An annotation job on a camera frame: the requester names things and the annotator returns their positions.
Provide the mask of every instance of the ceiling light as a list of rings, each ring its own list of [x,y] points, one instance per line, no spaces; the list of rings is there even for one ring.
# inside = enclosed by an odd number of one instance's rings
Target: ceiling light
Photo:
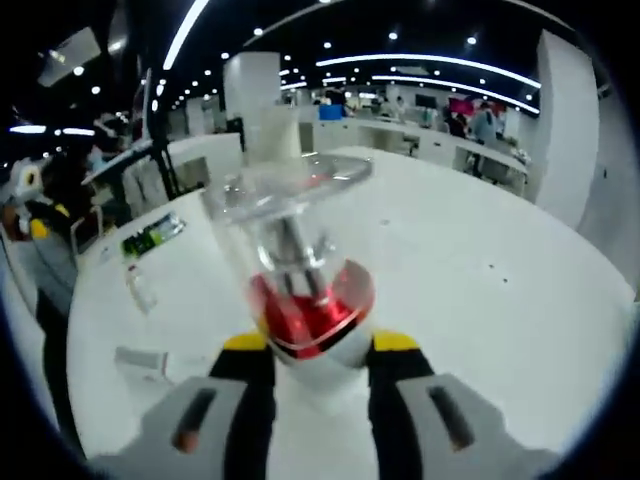
[[[44,133],[47,127],[44,125],[19,125],[17,127],[11,127],[10,132],[13,133]]]
[[[300,87],[306,87],[307,86],[307,82],[298,82],[298,83],[292,83],[291,85],[286,85],[284,87],[280,87],[280,90],[295,90],[296,88],[300,88]]]
[[[62,130],[65,135],[82,135],[85,137],[93,137],[96,132],[86,128],[65,128]]]
[[[345,82],[347,77],[334,77],[334,78],[323,78],[322,81],[324,83],[336,83],[336,82]]]
[[[171,42],[171,47],[169,47],[169,52],[164,60],[164,64],[162,65],[164,70],[171,70],[171,67],[173,67],[173,63],[176,61],[178,53],[182,48],[182,44],[186,40],[187,35],[189,35],[193,24],[198,20],[202,10],[207,6],[207,3],[209,3],[209,0],[195,0],[193,5],[191,5],[189,12],[187,12],[187,16],[184,17],[176,36],[173,38],[173,42]]]
[[[378,53],[374,55],[356,55],[352,57],[341,57],[341,58],[332,58],[329,60],[322,60],[320,62],[316,62],[316,66],[327,67],[329,65],[362,62],[367,60],[418,60],[418,61],[428,61],[428,62],[431,61],[431,62],[454,63],[456,65],[463,65],[465,67],[478,68],[481,70],[485,70],[487,72],[493,72],[499,75],[504,75],[505,77],[513,78],[514,80],[518,80],[522,83],[526,83],[527,85],[531,85],[532,87],[540,88],[540,82],[536,82],[535,80],[531,80],[527,77],[523,77],[522,75],[518,75],[517,73],[513,73],[508,70],[503,70],[502,68],[494,67],[492,65],[487,65],[479,62],[472,62],[471,60],[464,60],[461,58],[453,58],[453,57],[442,57],[439,55],[422,55],[422,54],[416,54],[416,53]]]
[[[453,83],[453,82],[445,82],[444,80],[434,80],[431,78],[421,78],[421,77],[400,77],[400,76],[393,76],[393,75],[374,75],[371,77],[372,80],[402,80],[403,82],[424,82],[424,83],[430,83],[433,85],[441,85],[443,87],[452,87],[451,91],[455,92],[457,90],[457,88],[461,88],[464,90],[469,90],[470,92],[475,92],[475,93],[479,93],[481,95],[490,95],[493,98],[496,98],[498,100],[502,100],[504,102],[508,102],[511,103],[513,105],[516,105],[520,108],[524,108],[525,110],[530,111],[531,113],[540,113],[540,110],[538,110],[537,108],[533,108],[530,107],[529,105],[527,105],[526,103],[522,103],[518,100],[515,100],[513,98],[509,98],[509,97],[505,97],[504,95],[500,95],[499,93],[494,93],[494,92],[490,92],[489,90],[483,90],[482,88],[477,88],[477,87],[472,87],[470,85],[463,85],[461,83]]]

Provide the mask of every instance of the wall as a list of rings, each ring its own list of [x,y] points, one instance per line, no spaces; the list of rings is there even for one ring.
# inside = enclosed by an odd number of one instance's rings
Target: wall
[[[633,132],[615,94],[601,100],[600,145],[578,233],[640,286],[640,167]]]
[[[538,45],[543,88],[527,197],[576,228],[584,213],[598,153],[598,96],[591,59],[543,31]]]

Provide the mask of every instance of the black ceiling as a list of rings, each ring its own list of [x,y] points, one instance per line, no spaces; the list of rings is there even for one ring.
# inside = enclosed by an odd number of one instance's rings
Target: black ceiling
[[[3,130],[15,124],[16,111],[33,123],[82,126],[100,112],[130,108],[139,84],[134,55],[141,53],[147,64],[161,68],[192,3],[192,0],[129,0],[128,15],[136,28],[127,47],[113,56],[107,53],[109,29],[114,12],[123,8],[123,2],[19,2],[20,7],[12,10],[12,15],[16,30],[21,32],[21,41],[12,44],[7,59],[8,70],[15,75],[3,92]],[[243,46],[253,38],[254,28],[266,30],[309,7],[316,8]],[[50,88],[39,85],[42,54],[85,26],[92,27],[104,54],[85,65],[85,74],[81,77],[69,75]],[[320,5],[317,0],[210,0],[174,67],[162,75],[167,85],[161,104],[170,106],[178,95],[184,95],[185,88],[191,90],[192,96],[220,89],[221,53],[233,55],[245,49],[291,55],[292,61],[283,62],[282,68],[298,68],[310,86],[319,86],[326,71],[350,78],[357,66],[360,68],[357,83],[363,84],[371,74],[390,74],[391,66],[417,65],[416,62],[366,62],[323,69],[315,66],[318,60],[367,53],[444,55],[535,78],[536,48],[543,28],[578,42],[570,29],[501,0],[334,0],[326,5]],[[396,41],[389,39],[391,31],[397,32]],[[474,46],[465,41],[471,35],[478,39]],[[331,42],[330,50],[323,48],[325,41]],[[478,85],[479,78],[485,78],[487,84],[482,88],[515,98],[532,90],[518,81],[477,69],[451,64],[422,66],[430,72],[437,68],[442,72],[440,79],[457,83]],[[207,69],[213,72],[209,77],[204,75]],[[191,85],[194,80],[199,82],[198,87]],[[290,81],[295,81],[295,76],[292,75]],[[101,87],[99,95],[91,94],[94,85]]]

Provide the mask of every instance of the person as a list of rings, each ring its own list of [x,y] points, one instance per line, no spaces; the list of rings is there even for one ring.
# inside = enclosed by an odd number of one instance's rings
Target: person
[[[446,123],[449,127],[449,134],[459,138],[467,137],[464,131],[464,125],[457,117],[453,117],[453,115],[451,114],[451,110],[449,110],[448,108],[444,110],[444,123]]]
[[[391,102],[389,102],[389,99],[386,96],[382,97],[382,105],[380,105],[380,116],[389,118],[393,116],[393,107],[391,106]]]
[[[498,122],[491,112],[491,108],[487,102],[480,104],[480,110],[476,112],[471,120],[470,129],[476,138],[476,142],[480,145],[486,145],[489,148],[495,148],[497,143],[497,128]],[[475,155],[473,160],[472,174],[474,177],[482,177],[480,172],[480,161],[482,157]]]

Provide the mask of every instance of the white round table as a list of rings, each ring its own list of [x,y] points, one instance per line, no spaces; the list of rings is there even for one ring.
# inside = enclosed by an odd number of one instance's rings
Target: white round table
[[[634,293],[622,275],[577,233],[498,188],[382,151],[335,152],[375,164],[373,178],[319,206],[338,247],[374,276],[372,320],[413,336],[437,372],[456,375],[500,408],[525,446],[569,448],[624,358]],[[125,285],[119,244],[169,211],[187,228],[139,262],[160,299],[145,318]],[[117,346],[210,355],[213,363],[229,336],[252,328],[199,193],[92,246],[67,352],[87,456],[118,451],[162,396],[135,398],[116,370]]]

